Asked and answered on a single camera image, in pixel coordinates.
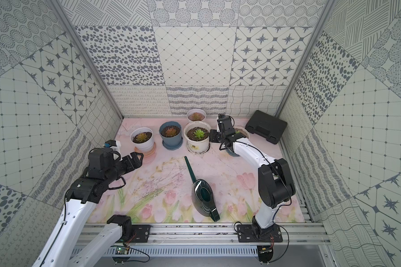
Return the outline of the white pot brown soil succulent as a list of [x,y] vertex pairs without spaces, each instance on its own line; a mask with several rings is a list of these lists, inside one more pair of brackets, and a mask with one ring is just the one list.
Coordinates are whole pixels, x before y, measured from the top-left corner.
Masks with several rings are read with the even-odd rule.
[[244,138],[249,139],[249,137],[250,137],[249,132],[246,129],[244,129],[243,127],[235,126],[235,131],[241,133]]

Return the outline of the large white pot green succulent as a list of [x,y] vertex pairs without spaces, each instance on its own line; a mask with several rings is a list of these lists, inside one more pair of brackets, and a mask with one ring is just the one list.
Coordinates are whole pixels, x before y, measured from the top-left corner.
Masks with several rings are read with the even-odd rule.
[[211,127],[203,121],[190,122],[184,128],[184,137],[187,140],[187,149],[193,154],[206,153],[210,147],[209,134]]

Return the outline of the white pot yellow-green succulent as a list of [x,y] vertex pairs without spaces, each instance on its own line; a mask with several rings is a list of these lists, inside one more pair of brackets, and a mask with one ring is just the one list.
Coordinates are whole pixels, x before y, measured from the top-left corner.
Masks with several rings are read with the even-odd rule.
[[141,152],[149,152],[154,147],[153,131],[150,128],[138,128],[132,132],[130,138]]

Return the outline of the small white pot reddish succulent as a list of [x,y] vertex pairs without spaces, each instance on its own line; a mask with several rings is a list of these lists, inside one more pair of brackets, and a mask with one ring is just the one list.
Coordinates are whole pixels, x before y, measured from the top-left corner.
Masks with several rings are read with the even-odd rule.
[[187,112],[187,119],[192,121],[203,121],[207,117],[207,114],[202,109],[191,109]]

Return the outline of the dark green watering can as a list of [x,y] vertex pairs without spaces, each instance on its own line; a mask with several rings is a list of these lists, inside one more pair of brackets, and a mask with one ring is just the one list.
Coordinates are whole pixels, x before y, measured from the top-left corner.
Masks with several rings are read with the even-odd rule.
[[211,218],[214,222],[220,220],[220,215],[216,207],[213,190],[209,183],[203,179],[197,179],[193,169],[185,156],[190,178],[193,182],[192,203],[196,210],[204,217]]

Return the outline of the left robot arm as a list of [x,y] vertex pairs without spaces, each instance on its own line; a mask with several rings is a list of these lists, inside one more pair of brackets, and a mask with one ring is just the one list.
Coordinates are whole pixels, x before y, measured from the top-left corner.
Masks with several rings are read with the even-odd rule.
[[121,156],[114,140],[88,154],[89,164],[65,193],[63,210],[46,245],[34,262],[36,267],[93,267],[116,242],[130,240],[134,231],[131,217],[113,215],[102,231],[75,256],[72,251],[102,195],[113,190],[112,182],[143,164],[144,155],[132,152]]

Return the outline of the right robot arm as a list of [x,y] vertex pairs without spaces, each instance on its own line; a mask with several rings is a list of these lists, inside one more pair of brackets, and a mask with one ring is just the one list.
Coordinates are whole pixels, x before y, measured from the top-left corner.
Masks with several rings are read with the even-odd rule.
[[292,196],[296,192],[287,161],[269,157],[249,139],[234,131],[225,135],[223,131],[211,130],[209,140],[219,143],[220,150],[233,151],[258,171],[258,192],[262,203],[252,219],[252,238],[263,241],[279,233],[276,215],[281,207],[292,204]]

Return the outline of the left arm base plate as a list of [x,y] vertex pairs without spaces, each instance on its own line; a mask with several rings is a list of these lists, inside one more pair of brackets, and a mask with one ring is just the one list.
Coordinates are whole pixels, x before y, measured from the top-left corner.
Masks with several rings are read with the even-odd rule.
[[151,225],[132,225],[132,236],[130,243],[147,243],[150,236]]

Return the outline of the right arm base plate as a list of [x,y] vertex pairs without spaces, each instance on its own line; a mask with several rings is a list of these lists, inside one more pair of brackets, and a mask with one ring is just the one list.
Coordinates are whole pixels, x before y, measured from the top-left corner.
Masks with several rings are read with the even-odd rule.
[[236,233],[240,243],[275,243],[283,242],[282,231],[278,225],[272,225],[269,228],[261,229],[252,224],[236,225]]

